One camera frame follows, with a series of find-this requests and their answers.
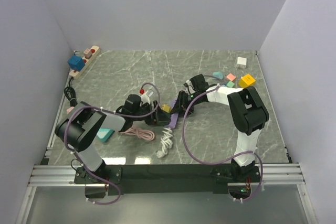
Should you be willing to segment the yellow white plug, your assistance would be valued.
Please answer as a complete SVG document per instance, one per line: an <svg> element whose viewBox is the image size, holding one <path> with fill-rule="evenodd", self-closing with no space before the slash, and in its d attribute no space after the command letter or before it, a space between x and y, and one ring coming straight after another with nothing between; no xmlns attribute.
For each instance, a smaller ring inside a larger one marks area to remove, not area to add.
<svg viewBox="0 0 336 224"><path fill-rule="evenodd" d="M161 106L161 109L167 113L170 113L171 112L171 107L168 105L168 104L163 104Z"/></svg>

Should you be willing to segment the purple power strip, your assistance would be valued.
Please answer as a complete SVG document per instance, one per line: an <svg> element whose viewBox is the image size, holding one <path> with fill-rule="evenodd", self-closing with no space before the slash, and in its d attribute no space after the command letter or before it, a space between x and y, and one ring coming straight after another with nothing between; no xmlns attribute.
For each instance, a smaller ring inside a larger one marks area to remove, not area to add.
<svg viewBox="0 0 336 224"><path fill-rule="evenodd" d="M175 106L175 104L176 104L176 98L173 99L173 101L171 102L171 109ZM171 114L171 121L167 125L167 127L170 129L174 129L176 127L177 120L178 120L178 113Z"/></svg>

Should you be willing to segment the pink power strip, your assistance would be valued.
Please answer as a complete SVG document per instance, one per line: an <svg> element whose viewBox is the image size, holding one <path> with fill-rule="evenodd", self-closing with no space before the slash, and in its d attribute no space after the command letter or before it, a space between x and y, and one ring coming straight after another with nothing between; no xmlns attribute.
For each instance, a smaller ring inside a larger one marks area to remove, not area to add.
<svg viewBox="0 0 336 224"><path fill-rule="evenodd" d="M137 136L138 138L146 141L152 141L155 139L155 134L153 131L143 130L135 127L131 127L130 129L128 129L125 132L122 132L121 134Z"/></svg>

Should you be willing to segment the teal power strip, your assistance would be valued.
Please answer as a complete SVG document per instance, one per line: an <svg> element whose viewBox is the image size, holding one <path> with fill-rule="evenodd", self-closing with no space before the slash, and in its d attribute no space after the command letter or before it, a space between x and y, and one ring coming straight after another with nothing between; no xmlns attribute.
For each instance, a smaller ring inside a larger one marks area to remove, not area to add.
<svg viewBox="0 0 336 224"><path fill-rule="evenodd" d="M96 137L100 142L105 143L114 133L112 129L100 128L96 134Z"/></svg>

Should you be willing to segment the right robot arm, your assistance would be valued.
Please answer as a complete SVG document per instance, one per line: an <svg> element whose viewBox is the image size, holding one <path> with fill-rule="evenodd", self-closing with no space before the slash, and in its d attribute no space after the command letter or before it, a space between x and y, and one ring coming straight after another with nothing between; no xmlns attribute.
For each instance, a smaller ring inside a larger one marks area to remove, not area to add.
<svg viewBox="0 0 336 224"><path fill-rule="evenodd" d="M228 88L212 84L194 88L193 93L180 91L171 114L183 113L186 118L194 105L203 102L229 106L234 125L238 130L230 175L235 181L241 182L254 169L257 142L269 120L269 113L254 87Z"/></svg>

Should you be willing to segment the dark green cube socket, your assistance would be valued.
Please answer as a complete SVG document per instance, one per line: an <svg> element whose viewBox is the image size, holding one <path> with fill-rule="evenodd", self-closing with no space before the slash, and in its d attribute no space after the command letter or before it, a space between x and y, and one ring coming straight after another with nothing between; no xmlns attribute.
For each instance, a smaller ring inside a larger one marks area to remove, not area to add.
<svg viewBox="0 0 336 224"><path fill-rule="evenodd" d="M165 125L169 125L171 122L171 115L169 113L166 113L165 111L163 111L160 115L160 123L165 126Z"/></svg>

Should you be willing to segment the teal blue plug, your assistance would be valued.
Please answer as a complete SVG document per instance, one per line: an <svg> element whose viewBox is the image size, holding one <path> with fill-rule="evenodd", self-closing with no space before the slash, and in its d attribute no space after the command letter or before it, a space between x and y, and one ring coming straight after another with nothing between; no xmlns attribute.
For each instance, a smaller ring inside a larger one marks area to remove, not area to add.
<svg viewBox="0 0 336 224"><path fill-rule="evenodd" d="M213 77L215 77L215 78L217 78L219 80L222 80L224 78L224 75L220 71L215 71L215 72L213 72Z"/></svg>

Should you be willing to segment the white plug adapter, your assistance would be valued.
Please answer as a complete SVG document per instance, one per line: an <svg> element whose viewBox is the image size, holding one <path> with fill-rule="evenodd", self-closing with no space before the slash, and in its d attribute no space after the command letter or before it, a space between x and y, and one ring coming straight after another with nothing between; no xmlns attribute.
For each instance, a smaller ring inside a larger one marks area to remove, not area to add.
<svg viewBox="0 0 336 224"><path fill-rule="evenodd" d="M247 59L244 57L237 57L236 59L236 67L245 69L247 67Z"/></svg>

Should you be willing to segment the mint green plug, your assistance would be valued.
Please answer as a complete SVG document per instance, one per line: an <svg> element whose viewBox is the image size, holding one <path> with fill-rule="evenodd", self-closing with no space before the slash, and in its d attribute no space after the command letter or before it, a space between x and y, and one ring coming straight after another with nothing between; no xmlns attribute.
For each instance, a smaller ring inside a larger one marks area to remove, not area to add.
<svg viewBox="0 0 336 224"><path fill-rule="evenodd" d="M234 85L235 85L235 84L234 84L232 81L228 81L228 82L226 83L226 86L229 87L229 88L233 88Z"/></svg>

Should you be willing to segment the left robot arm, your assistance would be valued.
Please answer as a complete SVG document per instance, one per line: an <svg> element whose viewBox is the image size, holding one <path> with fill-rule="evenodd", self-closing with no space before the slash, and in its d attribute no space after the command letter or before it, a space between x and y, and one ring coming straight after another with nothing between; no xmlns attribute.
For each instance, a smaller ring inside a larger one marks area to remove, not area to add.
<svg viewBox="0 0 336 224"><path fill-rule="evenodd" d="M108 128L124 133L132 127L134 121L166 126L170 123L171 116L159 107L156 100L144 102L140 96L133 94L128 96L124 105L112 113L80 102L58 123L55 134L88 168L87 178L93 183L99 183L104 179L106 164L93 146L96 134L104 122Z"/></svg>

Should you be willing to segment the yellow cube socket adapter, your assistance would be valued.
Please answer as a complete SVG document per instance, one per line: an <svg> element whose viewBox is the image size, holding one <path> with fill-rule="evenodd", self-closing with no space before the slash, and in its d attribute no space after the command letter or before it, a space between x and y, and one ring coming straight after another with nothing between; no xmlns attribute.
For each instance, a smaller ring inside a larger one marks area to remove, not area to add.
<svg viewBox="0 0 336 224"><path fill-rule="evenodd" d="M253 86L255 83L256 83L256 79L252 75L246 74L243 77L241 77L241 79L238 82L238 85L241 88L246 88L246 87Z"/></svg>

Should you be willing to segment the salmon pink plug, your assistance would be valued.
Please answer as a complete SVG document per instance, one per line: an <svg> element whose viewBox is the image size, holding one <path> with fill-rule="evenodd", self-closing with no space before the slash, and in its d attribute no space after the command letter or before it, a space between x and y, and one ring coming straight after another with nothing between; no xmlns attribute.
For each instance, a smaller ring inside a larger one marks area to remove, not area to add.
<svg viewBox="0 0 336 224"><path fill-rule="evenodd" d="M232 73L229 73L227 76L226 76L226 79L231 81L231 82L234 82L235 79L236 79L236 76L233 75Z"/></svg>

